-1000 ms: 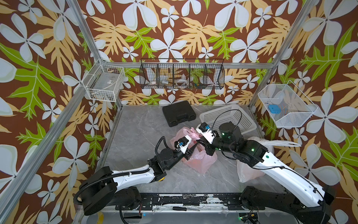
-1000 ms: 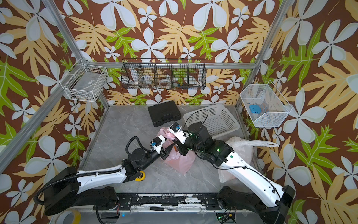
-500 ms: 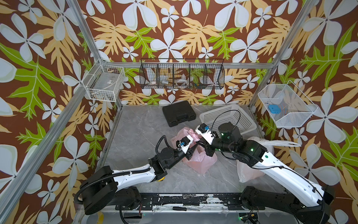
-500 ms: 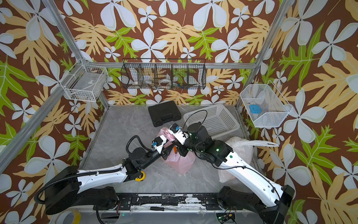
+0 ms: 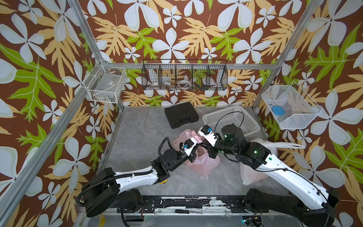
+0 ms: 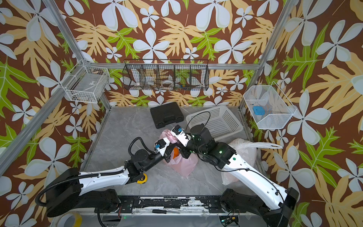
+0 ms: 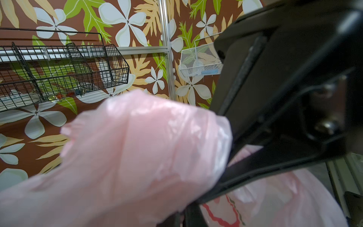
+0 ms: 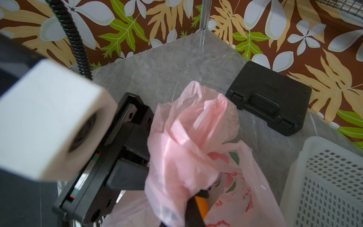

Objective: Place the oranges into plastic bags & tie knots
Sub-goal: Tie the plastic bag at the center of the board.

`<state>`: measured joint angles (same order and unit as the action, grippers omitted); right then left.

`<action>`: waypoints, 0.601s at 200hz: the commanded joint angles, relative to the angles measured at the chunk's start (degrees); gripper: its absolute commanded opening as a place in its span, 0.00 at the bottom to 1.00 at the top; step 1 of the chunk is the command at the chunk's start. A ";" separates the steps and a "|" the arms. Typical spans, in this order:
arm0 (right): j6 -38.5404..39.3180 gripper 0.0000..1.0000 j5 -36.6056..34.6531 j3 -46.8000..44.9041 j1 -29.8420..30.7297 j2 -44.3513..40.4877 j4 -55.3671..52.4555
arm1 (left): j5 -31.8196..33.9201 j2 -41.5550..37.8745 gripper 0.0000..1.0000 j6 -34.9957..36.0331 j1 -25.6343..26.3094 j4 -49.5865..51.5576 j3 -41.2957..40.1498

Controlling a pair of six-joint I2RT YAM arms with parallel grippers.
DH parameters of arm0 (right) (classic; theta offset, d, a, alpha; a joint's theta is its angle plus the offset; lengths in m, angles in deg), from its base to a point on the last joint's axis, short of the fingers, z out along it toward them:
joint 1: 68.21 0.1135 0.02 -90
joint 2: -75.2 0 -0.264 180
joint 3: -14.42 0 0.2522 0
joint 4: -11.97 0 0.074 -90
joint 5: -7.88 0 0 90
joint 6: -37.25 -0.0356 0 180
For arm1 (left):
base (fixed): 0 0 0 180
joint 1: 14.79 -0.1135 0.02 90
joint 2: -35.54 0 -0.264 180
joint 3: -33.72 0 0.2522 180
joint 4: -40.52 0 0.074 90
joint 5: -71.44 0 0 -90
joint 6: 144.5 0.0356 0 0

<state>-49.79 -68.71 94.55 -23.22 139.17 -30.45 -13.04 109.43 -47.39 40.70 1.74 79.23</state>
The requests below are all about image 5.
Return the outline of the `pink printed plastic bag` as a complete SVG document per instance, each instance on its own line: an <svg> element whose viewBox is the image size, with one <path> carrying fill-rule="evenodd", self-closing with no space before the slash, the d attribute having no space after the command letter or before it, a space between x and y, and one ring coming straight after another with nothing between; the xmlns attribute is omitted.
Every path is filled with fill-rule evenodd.
<svg viewBox="0 0 363 227"><path fill-rule="evenodd" d="M181 133L179 138L173 141L173 147L177 150L180 149L180 143L184 143L186 140L194 138L197 143L202 143L205 139L201 137L197 132L187 129ZM190 161L186 161L186 166L189 166L191 169L196 171L203 177L208 177L208 175L219 165L220 158L216 157L212 159L209 157L208 152L203 147L198 147L197 149L197 157L193 163Z"/></svg>

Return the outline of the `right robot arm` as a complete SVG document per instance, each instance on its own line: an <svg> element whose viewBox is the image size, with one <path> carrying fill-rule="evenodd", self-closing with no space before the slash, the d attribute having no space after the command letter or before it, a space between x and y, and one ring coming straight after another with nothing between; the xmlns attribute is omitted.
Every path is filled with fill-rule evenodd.
<svg viewBox="0 0 363 227"><path fill-rule="evenodd" d="M266 174L290 192L290 196L281 196L250 189L244 196L247 210L277 211L296 217L308 227L332 226L338 203L337 190L327 190L313 183L288 167L261 143L248 142L242 130L234 124L225 126L221 135L208 125L202 126L198 133L208 142L207 150L211 158L218 154L234 157L235 162Z"/></svg>

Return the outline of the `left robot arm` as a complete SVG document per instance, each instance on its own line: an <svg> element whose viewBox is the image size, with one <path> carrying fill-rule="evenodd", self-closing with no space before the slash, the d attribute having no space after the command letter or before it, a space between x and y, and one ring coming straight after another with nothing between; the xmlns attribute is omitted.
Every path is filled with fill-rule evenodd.
<svg viewBox="0 0 363 227"><path fill-rule="evenodd" d="M88 217L97 216L107 210L119 194L167 180L170 172L187 160L193 161L196 158L198 146L198 142L191 138L181 143L180 150L175 150L166 137L158 147L158 158L151 161L150 166L123 173L106 168L82 187L75 203L86 209Z"/></svg>

